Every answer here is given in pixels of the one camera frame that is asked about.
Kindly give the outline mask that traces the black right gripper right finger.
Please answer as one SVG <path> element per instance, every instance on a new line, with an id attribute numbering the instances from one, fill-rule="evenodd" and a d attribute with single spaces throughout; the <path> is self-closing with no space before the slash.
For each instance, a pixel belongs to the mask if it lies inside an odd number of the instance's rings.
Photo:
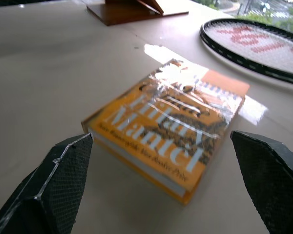
<path id="1" fill-rule="evenodd" d="M 270 234 L 293 234 L 293 152 L 266 136 L 232 131 L 247 192 Z"/>

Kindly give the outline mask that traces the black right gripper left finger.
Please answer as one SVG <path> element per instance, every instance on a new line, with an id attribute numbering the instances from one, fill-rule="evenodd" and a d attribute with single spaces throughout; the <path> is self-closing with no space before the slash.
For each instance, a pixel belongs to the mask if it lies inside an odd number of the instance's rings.
<path id="1" fill-rule="evenodd" d="M 55 144 L 0 209 L 0 234 L 71 234 L 92 144 L 90 133 Z"/>

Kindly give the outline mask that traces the orange hardcover book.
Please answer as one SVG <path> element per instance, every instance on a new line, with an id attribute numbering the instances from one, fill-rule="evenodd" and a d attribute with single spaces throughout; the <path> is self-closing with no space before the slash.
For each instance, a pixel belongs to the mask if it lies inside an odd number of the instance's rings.
<path id="1" fill-rule="evenodd" d="M 183 204 L 192 199 L 249 85 L 171 59 L 82 122 L 121 161 Z"/>

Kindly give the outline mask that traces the wooden bookshelf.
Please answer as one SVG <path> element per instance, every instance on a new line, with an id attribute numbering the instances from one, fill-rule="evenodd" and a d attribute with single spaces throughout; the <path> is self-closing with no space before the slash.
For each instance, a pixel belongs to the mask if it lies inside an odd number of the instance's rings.
<path id="1" fill-rule="evenodd" d="M 104 0 L 86 8 L 106 26 L 189 13 L 183 0 Z"/>

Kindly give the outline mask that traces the black tennis racket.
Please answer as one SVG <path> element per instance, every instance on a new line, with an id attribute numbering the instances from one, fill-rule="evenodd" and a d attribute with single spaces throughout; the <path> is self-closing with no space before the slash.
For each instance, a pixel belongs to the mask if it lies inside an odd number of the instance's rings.
<path id="1" fill-rule="evenodd" d="M 293 84 L 293 33 L 257 21 L 220 18 L 200 27 L 213 52 L 252 72 Z"/>

